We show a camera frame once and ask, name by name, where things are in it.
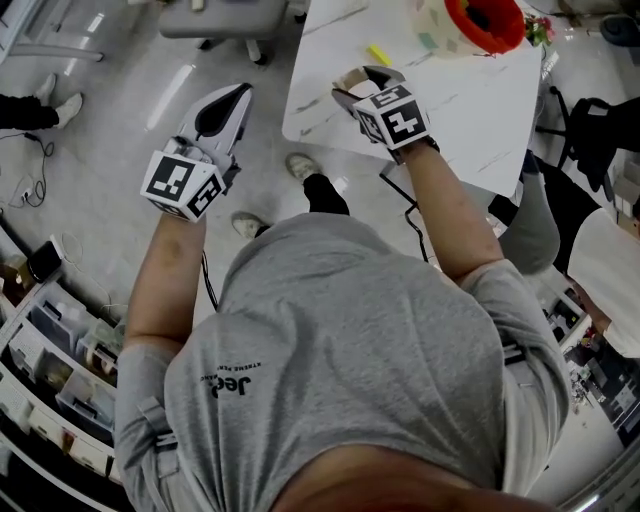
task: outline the white table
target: white table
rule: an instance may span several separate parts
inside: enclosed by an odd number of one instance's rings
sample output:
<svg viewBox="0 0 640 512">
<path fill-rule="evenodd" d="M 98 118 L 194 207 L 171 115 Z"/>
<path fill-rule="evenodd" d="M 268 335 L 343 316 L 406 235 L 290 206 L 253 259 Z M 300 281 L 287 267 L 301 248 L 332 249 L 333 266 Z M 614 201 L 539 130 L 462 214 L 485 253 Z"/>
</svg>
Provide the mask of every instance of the white table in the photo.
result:
<svg viewBox="0 0 640 512">
<path fill-rule="evenodd" d="M 377 44 L 416 89 L 429 114 L 433 137 L 459 178 L 511 196 L 533 123 L 540 49 L 525 41 L 521 48 L 496 58 L 435 57 L 412 31 L 405 3 L 311 3 L 291 80 L 284 136 L 391 160 L 331 97 L 337 78 L 355 67 L 376 64 L 366 48 Z"/>
</svg>

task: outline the gray pants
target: gray pants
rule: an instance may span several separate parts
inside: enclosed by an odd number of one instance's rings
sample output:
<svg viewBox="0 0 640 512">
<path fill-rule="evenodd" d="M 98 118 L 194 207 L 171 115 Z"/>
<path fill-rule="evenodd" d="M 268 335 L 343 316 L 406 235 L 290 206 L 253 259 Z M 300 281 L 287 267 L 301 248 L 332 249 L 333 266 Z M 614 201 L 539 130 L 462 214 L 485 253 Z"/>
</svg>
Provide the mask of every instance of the gray pants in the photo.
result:
<svg viewBox="0 0 640 512">
<path fill-rule="evenodd" d="M 500 237 L 505 258 L 523 275 L 548 269 L 560 250 L 560 234 L 553 219 L 542 174 L 522 174 L 522 201 L 509 229 Z"/>
</svg>

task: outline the flower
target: flower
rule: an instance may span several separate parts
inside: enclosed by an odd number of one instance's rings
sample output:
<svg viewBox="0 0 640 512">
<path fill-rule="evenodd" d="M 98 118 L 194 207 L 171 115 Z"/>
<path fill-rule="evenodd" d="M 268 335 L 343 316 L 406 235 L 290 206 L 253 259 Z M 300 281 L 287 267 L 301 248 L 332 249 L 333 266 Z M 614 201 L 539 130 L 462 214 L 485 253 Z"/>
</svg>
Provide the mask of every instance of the flower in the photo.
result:
<svg viewBox="0 0 640 512">
<path fill-rule="evenodd" d="M 555 32 L 551 28 L 551 20 L 546 17 L 527 14 L 525 17 L 525 28 L 527 39 L 533 46 L 538 46 L 541 43 L 550 45 L 551 37 L 555 35 Z"/>
</svg>

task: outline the shoe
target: shoe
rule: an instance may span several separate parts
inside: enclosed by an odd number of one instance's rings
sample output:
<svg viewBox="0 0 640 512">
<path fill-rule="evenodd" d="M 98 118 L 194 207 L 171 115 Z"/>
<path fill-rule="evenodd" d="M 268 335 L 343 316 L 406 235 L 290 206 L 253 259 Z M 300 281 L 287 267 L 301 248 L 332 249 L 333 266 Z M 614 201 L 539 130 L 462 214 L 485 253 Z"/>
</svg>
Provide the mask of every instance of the shoe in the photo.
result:
<svg viewBox="0 0 640 512">
<path fill-rule="evenodd" d="M 58 128 L 59 130 L 62 130 L 65 126 L 69 124 L 69 121 L 71 121 L 74 117 L 78 115 L 78 112 L 80 112 L 81 108 L 82 108 L 82 94 L 80 93 L 74 94 L 73 96 L 71 96 L 71 98 L 69 98 L 67 101 L 65 101 L 62 105 L 60 105 L 56 109 L 56 112 L 58 113 L 59 121 L 54 128 Z"/>
<path fill-rule="evenodd" d="M 248 240 L 253 240 L 260 228 L 268 227 L 260 217 L 248 212 L 235 212 L 231 215 L 231 225 L 238 234 Z"/>
<path fill-rule="evenodd" d="M 49 100 L 51 99 L 51 93 L 56 87 L 56 82 L 58 81 L 58 77 L 54 73 L 51 73 L 44 83 L 38 88 L 38 90 L 33 94 L 38 100 L 40 100 L 40 105 L 43 107 L 49 106 Z"/>
<path fill-rule="evenodd" d="M 320 164 L 304 153 L 290 153 L 284 163 L 289 174 L 300 183 L 304 183 L 304 180 L 313 174 L 322 174 Z"/>
</svg>

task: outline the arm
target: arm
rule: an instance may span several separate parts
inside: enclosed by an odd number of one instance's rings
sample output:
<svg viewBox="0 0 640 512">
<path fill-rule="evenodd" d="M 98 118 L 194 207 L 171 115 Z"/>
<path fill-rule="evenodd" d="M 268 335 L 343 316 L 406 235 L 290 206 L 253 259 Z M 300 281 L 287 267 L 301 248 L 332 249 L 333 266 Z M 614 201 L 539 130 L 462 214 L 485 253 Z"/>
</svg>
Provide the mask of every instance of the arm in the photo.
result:
<svg viewBox="0 0 640 512">
<path fill-rule="evenodd" d="M 162 215 L 129 305 L 125 348 L 151 344 L 177 354 L 193 327 L 206 221 Z"/>
<path fill-rule="evenodd" d="M 459 282 L 475 269 L 504 259 L 491 226 L 440 153 L 417 142 L 402 154 L 442 271 Z"/>
<path fill-rule="evenodd" d="M 591 300 L 591 297 L 589 297 L 589 294 L 582 286 L 574 282 L 574 288 L 576 289 L 576 292 L 578 292 L 578 296 L 580 297 L 582 304 L 584 304 L 584 308 L 587 310 L 591 320 L 593 320 L 593 325 L 595 325 L 600 334 L 604 334 L 604 332 L 609 328 L 609 325 L 611 325 L 611 319 L 595 305 Z"/>
<path fill-rule="evenodd" d="M 191 224 L 163 215 L 133 288 L 118 359 L 114 448 L 136 510 L 197 508 L 184 493 L 175 449 L 156 442 L 170 430 L 165 374 L 191 334 L 205 230 L 204 219 Z"/>
</svg>

